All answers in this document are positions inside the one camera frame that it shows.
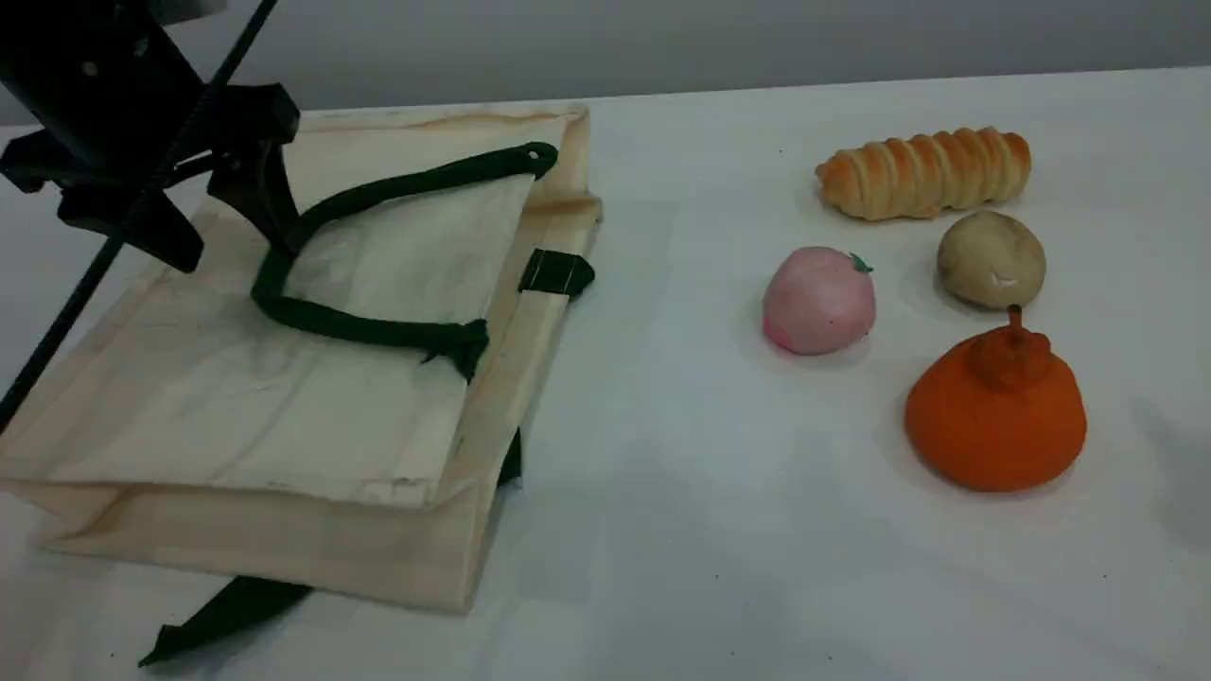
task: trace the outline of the white table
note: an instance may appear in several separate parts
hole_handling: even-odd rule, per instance
[[[471,616],[316,594],[180,677],[1211,679],[1211,69],[616,98],[592,115],[598,280]],[[958,214],[868,225],[814,196],[837,148],[962,125],[1031,142],[1034,174],[1004,208],[1048,250],[1026,320],[1089,412],[1072,473],[1016,498],[935,479],[900,429],[920,372],[1001,322],[936,290]],[[0,378],[99,244],[56,224],[54,202],[0,183]],[[788,359],[759,334],[763,287],[804,245],[874,267],[878,321],[843,354]],[[124,257],[102,303],[142,261]],[[159,625],[225,582],[30,551],[36,517],[0,498],[6,680],[132,679]]]

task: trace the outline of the toy food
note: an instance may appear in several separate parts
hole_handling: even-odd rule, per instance
[[[1016,219],[993,211],[966,216],[937,246],[937,273],[955,298],[992,309],[1026,305],[1048,271],[1043,244]]]
[[[764,331],[797,355],[839,350],[874,325],[871,268],[832,248],[799,248],[765,290]]]
[[[1009,326],[968,338],[920,377],[905,430],[930,468],[963,487],[1012,492],[1072,465],[1085,442],[1085,407],[1068,365],[1041,333]]]
[[[951,135],[890,138],[842,149],[816,166],[823,198],[868,221],[931,218],[946,207],[971,208],[1022,193],[1031,148],[1012,132],[960,127]]]

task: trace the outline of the bread roll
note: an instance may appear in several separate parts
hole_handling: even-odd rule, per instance
[[[1026,141],[992,127],[869,142],[816,166],[825,201],[868,221],[931,218],[942,208],[1005,201],[1022,193],[1029,176]]]

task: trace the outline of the gray wall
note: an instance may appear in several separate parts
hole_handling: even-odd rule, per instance
[[[170,33],[208,78],[254,5]],[[236,82],[314,109],[1206,63],[1207,0],[282,0]]]

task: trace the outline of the pink peach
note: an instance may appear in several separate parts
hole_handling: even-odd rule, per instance
[[[869,271],[832,248],[794,251],[765,290],[765,336],[797,355],[832,353],[866,336],[874,326]]]

